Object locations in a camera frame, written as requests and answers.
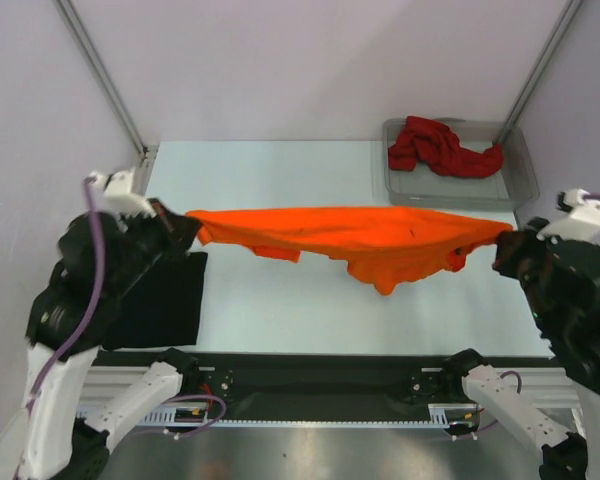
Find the orange t-shirt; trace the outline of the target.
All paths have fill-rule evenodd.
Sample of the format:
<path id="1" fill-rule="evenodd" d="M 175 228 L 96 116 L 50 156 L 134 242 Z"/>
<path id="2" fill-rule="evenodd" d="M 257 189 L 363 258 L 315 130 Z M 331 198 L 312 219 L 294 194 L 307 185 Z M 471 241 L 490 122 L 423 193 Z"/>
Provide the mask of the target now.
<path id="1" fill-rule="evenodd" d="M 388 296 L 402 283 L 456 273 L 475 249 L 512 226 L 412 207 L 193 210 L 198 241 L 239 245 L 257 256 L 298 262 L 304 252 L 344 261 L 347 272 Z"/>

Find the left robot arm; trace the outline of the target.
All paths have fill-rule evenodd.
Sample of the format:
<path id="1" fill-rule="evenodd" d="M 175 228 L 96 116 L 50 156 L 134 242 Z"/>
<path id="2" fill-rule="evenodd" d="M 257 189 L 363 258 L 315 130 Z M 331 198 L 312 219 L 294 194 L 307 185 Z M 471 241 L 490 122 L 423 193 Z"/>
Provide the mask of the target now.
<path id="1" fill-rule="evenodd" d="M 154 408 L 199 392 L 198 361 L 169 348 L 100 411 L 76 416 L 87 373 L 124 298 L 160 263 L 190 260 L 200 228 L 157 199 L 139 212 L 90 208 L 71 221 L 58 241 L 60 259 L 30 310 L 25 396 L 4 431 L 0 479 L 94 479 Z"/>

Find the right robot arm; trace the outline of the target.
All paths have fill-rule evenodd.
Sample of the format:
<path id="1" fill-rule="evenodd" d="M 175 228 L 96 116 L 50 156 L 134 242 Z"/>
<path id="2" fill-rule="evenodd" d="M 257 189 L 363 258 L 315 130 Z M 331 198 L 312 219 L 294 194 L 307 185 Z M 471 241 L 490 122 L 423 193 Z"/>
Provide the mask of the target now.
<path id="1" fill-rule="evenodd" d="M 473 349 L 445 360 L 443 393 L 485 407 L 531 451 L 543 479 L 600 479 L 600 246 L 535 217 L 497 238 L 493 268 L 519 282 L 536 327 L 572 380 L 585 432 L 567 430 L 506 386 Z"/>

